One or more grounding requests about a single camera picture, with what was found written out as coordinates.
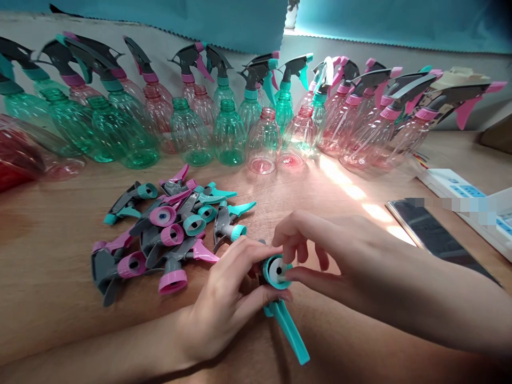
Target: table surface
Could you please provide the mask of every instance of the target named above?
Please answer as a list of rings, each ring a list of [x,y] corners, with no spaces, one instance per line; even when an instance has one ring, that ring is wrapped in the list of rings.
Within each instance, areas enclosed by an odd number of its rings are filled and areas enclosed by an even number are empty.
[[[432,132],[420,151],[430,158],[429,166],[451,168],[486,194],[512,186],[512,156],[473,143],[475,135]],[[195,301],[208,272],[202,262],[185,266],[189,285],[177,294],[158,295],[159,275],[136,278],[123,286],[109,308],[101,306],[101,295],[91,280],[92,244],[116,238],[133,222],[127,218],[113,227],[102,224],[119,194],[134,180],[156,183],[173,176],[182,165],[177,156],[143,171],[91,162],[72,180],[29,183],[0,195],[0,364],[145,322]],[[238,191],[231,204],[257,200],[254,212],[243,216],[241,223],[249,236],[268,241],[280,219],[299,208],[333,220],[364,215],[396,236],[405,236],[384,203],[434,197],[410,174],[395,171],[365,180],[324,156],[301,169],[279,169],[265,177],[215,161],[191,168],[189,178],[200,185],[215,181],[219,189]],[[442,209],[432,213],[512,294],[512,265],[455,213]],[[210,248],[211,226],[205,239]],[[318,268],[315,258],[307,264]],[[276,322],[260,314],[221,356],[169,380],[397,383],[499,378],[494,363],[482,356],[420,340],[299,283],[291,290],[295,300],[288,308],[311,355],[307,365],[298,365]]]

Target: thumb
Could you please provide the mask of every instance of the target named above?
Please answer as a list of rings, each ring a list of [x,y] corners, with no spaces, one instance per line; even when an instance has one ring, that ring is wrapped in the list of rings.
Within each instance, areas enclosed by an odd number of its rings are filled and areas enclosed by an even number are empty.
[[[286,280],[298,281],[313,291],[340,301],[342,280],[338,275],[306,267],[294,267],[286,272]]]
[[[238,302],[239,307],[235,312],[237,322],[240,325],[247,323],[265,305],[278,299],[292,301],[292,293],[287,289],[275,289],[269,284],[260,285],[247,296],[242,297]]]

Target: hand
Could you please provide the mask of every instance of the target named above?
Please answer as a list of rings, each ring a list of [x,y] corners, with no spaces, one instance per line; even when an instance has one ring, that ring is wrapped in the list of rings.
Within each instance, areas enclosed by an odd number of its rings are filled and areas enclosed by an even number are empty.
[[[362,217],[338,225],[294,211],[276,227],[283,261],[308,259],[315,243],[321,270],[329,254],[341,275],[295,267],[299,281],[358,312],[450,348],[512,357],[512,299],[483,275],[432,256]]]
[[[254,264],[280,253],[281,247],[241,236],[210,269],[196,303],[184,308],[180,316],[181,345],[192,364],[218,355],[266,304],[278,298],[292,300],[290,291],[270,285],[261,285],[246,296],[239,291]]]

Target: wall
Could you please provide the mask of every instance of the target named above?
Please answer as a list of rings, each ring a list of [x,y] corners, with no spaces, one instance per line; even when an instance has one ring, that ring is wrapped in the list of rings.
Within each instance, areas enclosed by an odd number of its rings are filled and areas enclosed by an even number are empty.
[[[35,15],[23,13],[0,12],[0,36],[12,39],[28,48],[36,50],[36,53],[53,39],[57,33],[63,30],[72,31],[78,35],[98,39],[116,50],[128,53],[119,59],[119,64],[125,69],[128,77],[143,86],[144,81],[138,74],[135,64],[128,48],[122,39],[123,35],[133,38],[147,53],[153,61],[151,66],[158,74],[161,82],[171,91],[173,95],[181,93],[181,77],[179,67],[176,64],[167,62],[177,50],[189,44],[189,40],[182,37],[168,34],[161,30],[143,26],[136,23],[110,22],[102,20],[89,20],[71,18],[66,15]],[[345,55],[354,60],[360,67],[364,66],[369,57],[375,57],[380,62],[392,67],[404,67],[403,73],[418,71],[425,65],[432,65],[434,68],[450,69],[452,66],[472,67],[478,73],[484,73],[494,81],[512,80],[512,58],[501,55],[479,55],[460,54],[413,50],[385,45],[373,45],[364,43],[353,43],[318,37],[299,36],[294,32],[286,32],[283,36],[281,47],[280,63],[300,54],[313,52],[314,65],[327,55]],[[236,71],[242,69],[242,65],[248,63],[254,55],[240,54],[225,51],[225,55],[235,68],[230,71],[231,88],[234,90],[237,101],[240,103],[243,98],[245,82]],[[48,65],[41,66],[55,80],[60,80],[57,71]],[[27,91],[32,92],[31,81],[21,72],[18,65],[15,65],[17,82]],[[94,76],[92,86],[103,92],[104,89],[97,76]],[[199,72],[195,71],[197,83],[207,86],[208,92],[213,94],[216,84],[209,83],[202,78]],[[277,81],[281,76],[276,73]],[[294,77],[292,83],[292,97],[297,101],[305,93],[299,80]],[[3,104],[0,111],[5,112]],[[503,117],[512,113],[512,84],[498,94],[486,95],[483,101],[478,103],[472,113],[467,129],[482,130],[489,127]],[[454,117],[451,116],[443,121],[439,129],[455,129]]]

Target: smartphone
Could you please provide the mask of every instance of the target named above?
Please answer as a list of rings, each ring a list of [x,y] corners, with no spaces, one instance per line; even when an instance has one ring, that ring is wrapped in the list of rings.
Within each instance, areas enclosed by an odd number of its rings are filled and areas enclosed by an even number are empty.
[[[424,207],[406,200],[393,200],[386,208],[416,245],[442,260],[470,268],[501,284]]]

